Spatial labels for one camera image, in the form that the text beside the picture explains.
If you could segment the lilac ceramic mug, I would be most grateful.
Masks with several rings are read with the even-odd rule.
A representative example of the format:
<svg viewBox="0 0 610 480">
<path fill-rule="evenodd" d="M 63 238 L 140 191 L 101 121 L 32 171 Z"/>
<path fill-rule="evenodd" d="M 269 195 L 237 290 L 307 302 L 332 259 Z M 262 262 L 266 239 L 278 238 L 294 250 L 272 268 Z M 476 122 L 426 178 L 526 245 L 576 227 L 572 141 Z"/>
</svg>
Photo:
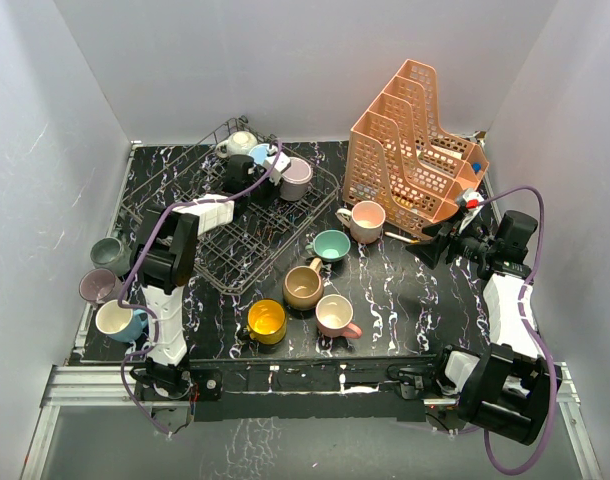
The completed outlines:
<svg viewBox="0 0 610 480">
<path fill-rule="evenodd" d="M 291 157 L 290 161 L 290 167 L 282 174 L 280 197 L 283 200 L 293 202 L 305 196 L 313 176 L 313 170 L 304 159 Z"/>
</svg>

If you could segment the light blue textured mug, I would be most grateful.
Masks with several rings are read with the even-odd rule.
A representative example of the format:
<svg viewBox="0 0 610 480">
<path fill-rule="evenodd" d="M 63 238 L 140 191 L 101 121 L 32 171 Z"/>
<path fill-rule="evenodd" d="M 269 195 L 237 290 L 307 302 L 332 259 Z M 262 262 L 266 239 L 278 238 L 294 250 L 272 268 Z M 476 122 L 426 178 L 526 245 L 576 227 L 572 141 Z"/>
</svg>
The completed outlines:
<svg viewBox="0 0 610 480">
<path fill-rule="evenodd" d="M 268 157 L 272 157 L 277 153 L 277 147 L 269 143 L 261 143 L 254 146 L 248 153 L 253 158 L 254 163 L 263 165 Z"/>
</svg>

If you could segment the white speckled ceramic mug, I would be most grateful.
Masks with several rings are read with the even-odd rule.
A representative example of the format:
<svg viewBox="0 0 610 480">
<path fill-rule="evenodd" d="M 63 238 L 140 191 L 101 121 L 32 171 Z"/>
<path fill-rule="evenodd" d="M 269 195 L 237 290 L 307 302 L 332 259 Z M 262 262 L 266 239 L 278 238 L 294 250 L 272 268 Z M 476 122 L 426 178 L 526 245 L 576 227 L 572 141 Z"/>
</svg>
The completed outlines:
<svg viewBox="0 0 610 480">
<path fill-rule="evenodd" d="M 215 154 L 219 158 L 247 155 L 257 144 L 257 138 L 249 131 L 237 131 L 216 145 Z"/>
</svg>

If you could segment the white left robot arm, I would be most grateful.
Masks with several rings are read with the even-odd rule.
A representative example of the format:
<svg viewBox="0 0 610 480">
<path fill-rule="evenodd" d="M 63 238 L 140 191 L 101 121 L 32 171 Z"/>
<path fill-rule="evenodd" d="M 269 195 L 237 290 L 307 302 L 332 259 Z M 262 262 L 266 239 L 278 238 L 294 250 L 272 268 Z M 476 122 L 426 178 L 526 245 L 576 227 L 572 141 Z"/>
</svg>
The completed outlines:
<svg viewBox="0 0 610 480">
<path fill-rule="evenodd" d="M 234 218 L 235 201 L 248 197 L 272 174 L 278 178 L 290 165 L 282 148 L 273 146 L 266 171 L 251 186 L 229 197 L 205 194 L 168 207 L 151 207 L 140 225 L 128 278 L 136 279 L 145 297 L 149 348 L 145 370 L 131 376 L 161 396 L 179 399 L 192 385 L 183 334 L 183 289 L 194 270 L 198 238 Z"/>
</svg>

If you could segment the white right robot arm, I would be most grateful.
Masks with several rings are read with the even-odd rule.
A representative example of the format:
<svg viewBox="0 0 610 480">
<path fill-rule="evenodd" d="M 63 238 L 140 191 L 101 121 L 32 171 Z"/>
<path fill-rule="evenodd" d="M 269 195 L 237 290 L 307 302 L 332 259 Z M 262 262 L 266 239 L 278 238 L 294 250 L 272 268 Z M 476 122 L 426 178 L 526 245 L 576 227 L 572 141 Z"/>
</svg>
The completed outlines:
<svg viewBox="0 0 610 480">
<path fill-rule="evenodd" d="M 424 228 L 427 240 L 408 251 L 427 267 L 462 257 L 476 264 L 485 283 L 490 344 L 482 354 L 447 347 L 430 376 L 440 395 L 458 395 L 461 420 L 524 445 L 539 435 L 549 411 L 550 392 L 562 382 L 559 367 L 547 370 L 542 348 L 531 335 L 535 322 L 525 285 L 527 244 L 538 226 L 533 217 L 507 211 L 491 231 L 473 210 Z"/>
</svg>

